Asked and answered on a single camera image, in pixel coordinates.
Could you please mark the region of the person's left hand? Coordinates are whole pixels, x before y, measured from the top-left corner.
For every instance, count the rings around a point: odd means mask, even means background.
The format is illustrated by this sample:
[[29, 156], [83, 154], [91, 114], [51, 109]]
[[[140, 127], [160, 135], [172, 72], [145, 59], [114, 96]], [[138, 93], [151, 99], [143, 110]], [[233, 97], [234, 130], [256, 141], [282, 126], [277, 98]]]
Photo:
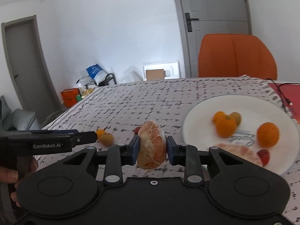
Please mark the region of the person's left hand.
[[[27, 172], [25, 174], [25, 177], [36, 172], [38, 170], [38, 167], [39, 167], [38, 161], [34, 157], [32, 157], [31, 163], [27, 167]], [[1, 167], [1, 182], [2, 183], [14, 184], [14, 187], [17, 188], [17, 186], [20, 184], [21, 180], [22, 179], [19, 178], [19, 174], [17, 171], [11, 170], [11, 169], [8, 169], [5, 167]], [[15, 191], [10, 193], [10, 198], [12, 201], [14, 201], [16, 203], [16, 205], [18, 207], [21, 207], [21, 205], [17, 199], [17, 194]]]

